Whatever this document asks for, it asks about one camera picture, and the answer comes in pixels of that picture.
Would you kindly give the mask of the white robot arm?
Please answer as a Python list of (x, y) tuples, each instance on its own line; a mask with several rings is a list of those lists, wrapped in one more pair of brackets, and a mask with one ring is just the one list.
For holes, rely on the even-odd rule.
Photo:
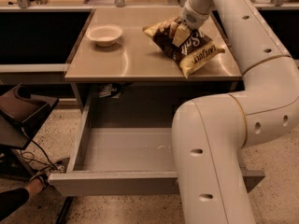
[(299, 72), (250, 0), (187, 0), (182, 17), (198, 28), (221, 18), (245, 89), (179, 107), (172, 148), (186, 224), (256, 224), (241, 174), (242, 147), (274, 140), (299, 122)]

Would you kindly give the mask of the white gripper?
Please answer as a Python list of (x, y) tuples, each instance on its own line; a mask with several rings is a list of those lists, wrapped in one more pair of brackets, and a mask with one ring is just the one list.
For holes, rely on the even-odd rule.
[(180, 47), (186, 39), (190, 36), (192, 30), (199, 29), (209, 18), (209, 13), (200, 13), (195, 11), (189, 2), (186, 2), (181, 11), (180, 17), (182, 24), (180, 24), (175, 32), (173, 44)]

